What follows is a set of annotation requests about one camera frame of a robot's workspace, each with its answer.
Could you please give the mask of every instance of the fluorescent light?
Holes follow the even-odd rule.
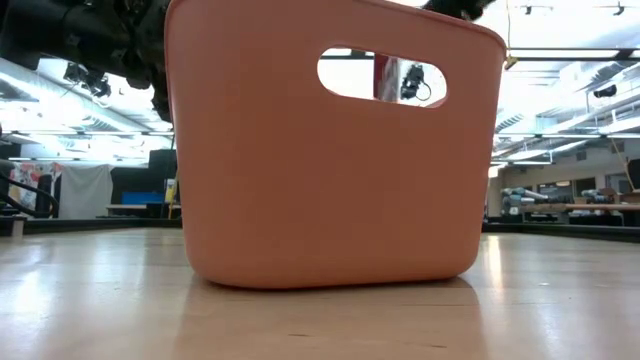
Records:
[[[582,140],[582,141],[577,141],[577,142],[573,142],[570,144],[566,144],[566,145],[562,145],[560,147],[557,147],[553,150],[551,150],[552,152],[563,152],[563,151],[567,151],[567,150],[571,150],[575,147],[578,147],[580,145],[584,145],[586,144],[587,140]]]
[[[491,153],[491,157],[498,157],[506,152],[509,152],[509,149],[498,150],[496,152]]]
[[[515,161],[513,165],[553,165],[550,161]]]
[[[612,58],[618,54],[618,50],[562,50],[562,49],[545,49],[545,50],[526,50],[512,49],[511,56],[515,58]]]
[[[144,132],[142,133],[142,135],[149,135],[149,136],[173,136],[174,132],[173,131],[151,131],[151,132]]]
[[[628,120],[616,121],[611,125],[600,128],[602,133],[616,133],[640,126],[640,117],[631,118]]]
[[[85,135],[113,135],[113,136],[134,136],[141,135],[140,131],[84,131]]]
[[[599,134],[543,134],[546,139],[598,139],[602,137]]]
[[[513,137],[521,137],[521,138],[532,138],[535,137],[535,134],[511,134],[511,133],[499,133],[499,134],[495,134],[495,137],[500,138],[500,139],[507,139],[507,138],[513,138]]]
[[[640,139],[640,134],[611,134],[610,139]]]
[[[546,154],[547,150],[525,150],[515,153],[507,158],[507,160],[525,160]]]
[[[5,131],[7,135],[58,135],[58,136],[73,136],[78,135],[77,131],[68,130],[24,130],[24,131]]]
[[[73,161],[75,158],[9,158],[9,161]]]

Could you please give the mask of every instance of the wall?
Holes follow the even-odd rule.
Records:
[[[7,160],[10,157],[19,157],[21,151],[22,145],[20,144],[0,145],[0,159]]]
[[[64,147],[57,145],[53,142],[47,145],[42,144],[24,144],[21,147],[20,155],[18,157],[25,158],[55,158],[59,156],[66,156]]]
[[[161,177],[150,176],[149,169],[117,167],[111,170],[113,180],[112,204],[122,204],[125,192],[158,193],[164,192],[164,181]]]
[[[504,186],[504,176],[489,179],[487,189],[487,216],[498,217],[502,210],[502,189]]]
[[[624,141],[625,151],[622,153],[625,160],[640,159],[640,139]],[[504,187],[520,187],[585,178],[596,178],[596,186],[606,186],[607,175],[624,172],[624,165],[617,154],[611,153],[608,147],[587,149],[587,160],[576,161],[575,153],[571,156],[554,159],[555,165],[544,167],[525,167],[526,172],[520,168],[510,167],[501,171]]]

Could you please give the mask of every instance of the cable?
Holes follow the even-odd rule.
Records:
[[[422,81],[422,84],[424,84],[424,86],[426,86],[427,89],[429,89],[429,96],[427,96],[426,99],[421,99],[420,97],[418,97],[418,94],[416,93],[416,99],[422,102],[426,102],[426,101],[429,101],[429,99],[431,99],[431,96],[433,95],[433,90],[431,90],[431,86],[429,86],[429,84],[427,84],[426,82]]]
[[[93,101],[94,104],[100,106],[103,109],[108,109],[111,107],[111,104],[103,104],[100,102],[100,100],[98,100],[98,98],[96,97],[97,92],[95,93],[91,93],[91,100]]]
[[[71,92],[71,90],[73,90],[76,86],[78,85],[78,83],[76,82],[75,84],[71,85],[71,87],[69,87],[67,89],[67,91],[64,92],[64,94],[60,95],[60,99],[62,99],[63,97],[65,97],[69,92]]]
[[[11,185],[15,185],[17,187],[23,188],[25,190],[29,190],[29,191],[33,191],[37,194],[40,194],[42,196],[45,196],[47,198],[49,198],[49,201],[51,201],[51,211],[49,212],[38,212],[35,210],[31,210],[28,207],[20,204],[19,202],[17,202],[16,200],[14,200],[11,196],[9,196],[8,194],[3,194],[0,193],[0,199],[5,201],[7,204],[13,206],[15,209],[27,214],[27,215],[31,215],[35,218],[49,218],[51,217],[51,215],[53,214],[57,214],[59,209],[60,209],[60,204],[58,203],[58,201],[56,200],[55,197],[53,197],[51,194],[47,193],[46,191],[34,188],[32,186],[29,186],[27,184],[23,184],[19,181],[15,181],[13,179],[8,178],[6,175],[1,174],[0,173],[0,180],[6,181]]]
[[[507,7],[507,62],[504,69],[509,70],[518,62],[518,59],[511,56],[511,5],[509,0],[505,4]]]

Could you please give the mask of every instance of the ceiling duct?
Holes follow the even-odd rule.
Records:
[[[617,112],[624,112],[627,110],[631,110],[633,109],[636,104],[640,101],[640,94],[635,94],[635,95],[631,95],[625,99],[622,99],[614,104],[611,104],[609,106],[605,106],[602,107],[596,111],[593,111],[591,113],[576,117],[574,119],[568,120],[567,122],[571,123],[571,126],[576,126],[579,123],[591,120],[593,118],[595,118],[596,116],[600,116],[603,114],[607,114],[610,113],[613,110],[616,110]],[[628,119],[630,117],[635,116],[636,113],[632,113],[632,114],[628,114],[625,118]],[[626,120],[625,118],[621,118],[619,119],[619,121],[624,121]],[[545,140],[541,140],[541,141],[536,141],[537,139],[535,139],[534,141],[531,141],[531,139],[528,140],[523,140],[523,141],[517,141],[517,142],[505,142],[503,144],[499,144],[494,148],[494,151],[499,151],[501,155],[505,156],[505,155],[509,155],[512,154],[514,152],[517,152],[521,149],[521,147],[523,146],[523,144],[527,143],[527,149],[537,149],[536,146],[540,146],[541,144],[550,144],[548,141],[552,141],[552,140],[557,140],[556,143],[551,143],[551,146],[560,144],[563,141],[567,141],[566,139],[545,139]]]
[[[78,95],[73,89],[60,86],[5,59],[0,59],[0,80],[38,98],[42,105],[48,103],[68,112],[81,109],[120,131],[152,130],[116,111],[99,106],[91,99]]]
[[[639,66],[637,61],[610,61],[602,64],[598,62],[575,62],[560,71],[560,80],[555,85],[549,87],[548,100],[556,99],[562,101],[561,94],[572,94],[580,91],[596,90],[607,85],[614,77],[623,71]],[[564,108],[561,103],[553,101],[539,101],[538,107],[533,111],[535,114],[555,111]],[[496,130],[502,131],[515,125],[526,118],[522,113],[507,113],[499,116],[496,121]]]

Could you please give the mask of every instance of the ceiling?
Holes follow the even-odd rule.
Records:
[[[419,6],[423,1],[395,2]],[[497,0],[478,23],[512,48],[636,48],[640,0],[619,3],[622,12],[618,1]],[[51,157],[136,164],[144,164],[150,150],[172,146],[171,124],[161,121],[151,106],[153,89],[136,90],[125,79],[108,75],[111,95],[96,98],[64,79],[67,65],[43,59],[31,72],[0,59],[2,126],[20,132],[4,140],[40,146]],[[318,72],[325,86],[338,93],[371,98],[370,60],[321,60]],[[557,134],[637,131],[639,77],[640,66],[632,62],[517,63],[503,75],[494,161],[548,161],[550,150],[568,153],[601,141],[552,137]],[[618,86],[616,96],[593,96],[594,90],[611,84]]]

